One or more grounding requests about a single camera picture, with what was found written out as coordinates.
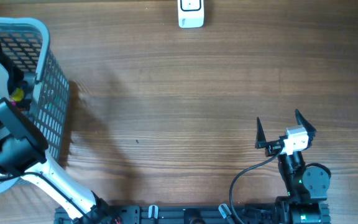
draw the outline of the yellow object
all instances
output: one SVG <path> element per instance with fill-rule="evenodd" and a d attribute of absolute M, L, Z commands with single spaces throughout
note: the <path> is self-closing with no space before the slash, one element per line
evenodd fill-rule
<path fill-rule="evenodd" d="M 13 91 L 13 93 L 11 94 L 11 99 L 16 102 L 22 101 L 23 98 L 24 98 L 24 90 L 22 90 L 21 88 L 16 88 L 15 91 Z"/>

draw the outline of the laundry basket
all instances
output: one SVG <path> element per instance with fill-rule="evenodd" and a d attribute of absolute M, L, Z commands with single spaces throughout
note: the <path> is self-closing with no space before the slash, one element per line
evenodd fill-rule
<path fill-rule="evenodd" d="M 37 19 L 0 17 L 0 43 L 18 68 L 35 74 L 34 90 L 28 94 L 29 110 L 23 113 L 47 138 L 48 150 L 58 160 L 70 87 L 49 48 L 49 31 Z M 0 193 L 24 183 L 20 178 L 0 182 Z"/>

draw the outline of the plastic basket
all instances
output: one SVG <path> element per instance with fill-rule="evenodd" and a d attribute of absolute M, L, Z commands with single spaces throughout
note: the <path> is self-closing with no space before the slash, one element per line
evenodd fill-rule
<path fill-rule="evenodd" d="M 0 17 L 0 42 L 3 52 L 23 72 L 36 74 L 30 110 L 25 115 L 47 138 L 48 150 L 58 160 L 70 87 L 49 48 L 49 31 L 37 19 Z M 2 182 L 0 193 L 23 183 L 22 179 Z"/>

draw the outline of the wooden table surface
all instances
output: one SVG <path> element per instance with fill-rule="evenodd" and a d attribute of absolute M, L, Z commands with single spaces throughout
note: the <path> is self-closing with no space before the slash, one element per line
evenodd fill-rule
<path fill-rule="evenodd" d="M 174 0 L 0 5 L 45 22 L 70 80 L 61 165 L 109 203 L 228 203 L 266 159 L 256 117 L 273 140 L 298 108 L 318 130 L 305 161 L 333 173 L 333 223 L 358 223 L 358 1 L 205 5 L 201 29 L 178 27 Z M 235 203 L 279 195 L 277 161 L 234 189 Z M 57 207 L 17 186 L 0 223 L 51 223 Z"/>

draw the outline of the wooden table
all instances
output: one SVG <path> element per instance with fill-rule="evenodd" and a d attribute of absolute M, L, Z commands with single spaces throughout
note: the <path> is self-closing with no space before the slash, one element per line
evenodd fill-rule
<path fill-rule="evenodd" d="M 296 124 L 318 130 L 306 162 L 332 172 L 333 223 L 358 223 L 358 1 L 206 1 L 205 26 L 180 29 L 177 2 L 0 5 L 36 17 L 70 80 L 60 163 L 110 203 L 228 203 L 254 149 Z M 277 162 L 241 178 L 236 203 L 286 190 Z M 0 223 L 51 223 L 33 186 L 0 195 Z"/>

